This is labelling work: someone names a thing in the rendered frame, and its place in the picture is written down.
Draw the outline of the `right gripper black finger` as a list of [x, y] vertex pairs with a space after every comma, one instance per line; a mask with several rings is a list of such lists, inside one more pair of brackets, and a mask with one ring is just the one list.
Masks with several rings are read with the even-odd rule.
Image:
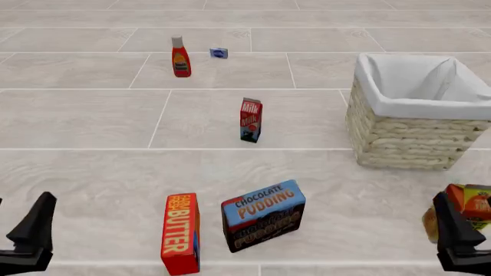
[[433, 198], [433, 206], [437, 214], [438, 252], [451, 250], [456, 254], [476, 254], [475, 247], [486, 240], [485, 236], [455, 209], [445, 192], [439, 192]]

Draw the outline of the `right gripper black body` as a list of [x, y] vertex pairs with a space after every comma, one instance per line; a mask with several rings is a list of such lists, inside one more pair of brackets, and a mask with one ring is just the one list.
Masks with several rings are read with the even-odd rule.
[[451, 250], [437, 253], [444, 271], [461, 273], [491, 273], [491, 253], [457, 255]]

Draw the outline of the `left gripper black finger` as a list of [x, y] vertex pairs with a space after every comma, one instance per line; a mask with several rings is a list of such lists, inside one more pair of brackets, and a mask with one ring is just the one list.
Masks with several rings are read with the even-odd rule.
[[56, 203], [50, 192], [38, 197], [28, 214], [6, 235], [14, 243], [14, 252], [53, 250], [51, 230]]

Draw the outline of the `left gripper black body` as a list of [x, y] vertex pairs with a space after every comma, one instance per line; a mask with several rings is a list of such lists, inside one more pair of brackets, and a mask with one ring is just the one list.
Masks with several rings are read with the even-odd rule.
[[0, 273], [31, 273], [46, 271], [53, 254], [40, 248], [35, 252], [0, 250]]

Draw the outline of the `wicker basket with white liner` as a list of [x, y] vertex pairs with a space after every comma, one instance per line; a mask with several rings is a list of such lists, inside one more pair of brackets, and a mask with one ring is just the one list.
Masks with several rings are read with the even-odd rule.
[[362, 53], [345, 120], [359, 165], [446, 170], [491, 128], [491, 87], [455, 57]]

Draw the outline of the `red milk carton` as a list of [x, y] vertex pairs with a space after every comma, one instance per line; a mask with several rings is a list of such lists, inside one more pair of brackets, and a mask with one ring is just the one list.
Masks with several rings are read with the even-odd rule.
[[256, 143], [262, 131], [262, 110], [260, 100], [243, 98], [240, 109], [240, 139]]

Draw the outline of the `orange juice carton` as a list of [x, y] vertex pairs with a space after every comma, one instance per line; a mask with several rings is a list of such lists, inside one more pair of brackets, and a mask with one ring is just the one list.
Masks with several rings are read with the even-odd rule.
[[[473, 229], [482, 231], [491, 224], [491, 186], [450, 183], [444, 191], [454, 208], [470, 222]], [[422, 223], [430, 243], [438, 241], [437, 214], [434, 206], [428, 208]]]

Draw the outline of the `red butter box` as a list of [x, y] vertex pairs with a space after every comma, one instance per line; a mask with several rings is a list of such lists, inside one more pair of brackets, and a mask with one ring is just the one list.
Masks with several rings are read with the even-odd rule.
[[170, 276], [200, 271], [200, 213], [196, 193], [169, 195], [160, 257]]

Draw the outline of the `blue chocolate pudding box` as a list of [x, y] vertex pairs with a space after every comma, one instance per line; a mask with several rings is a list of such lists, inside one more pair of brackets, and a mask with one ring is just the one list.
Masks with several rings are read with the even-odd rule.
[[293, 179], [222, 202], [223, 233], [230, 252], [299, 229], [305, 204]]

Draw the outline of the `red ketchup bottle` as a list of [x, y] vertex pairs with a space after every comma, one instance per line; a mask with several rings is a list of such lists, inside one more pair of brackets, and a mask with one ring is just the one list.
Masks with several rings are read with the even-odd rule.
[[180, 35], [172, 36], [172, 65], [173, 73], [176, 77], [190, 77], [191, 65], [189, 55], [183, 45], [183, 37]]

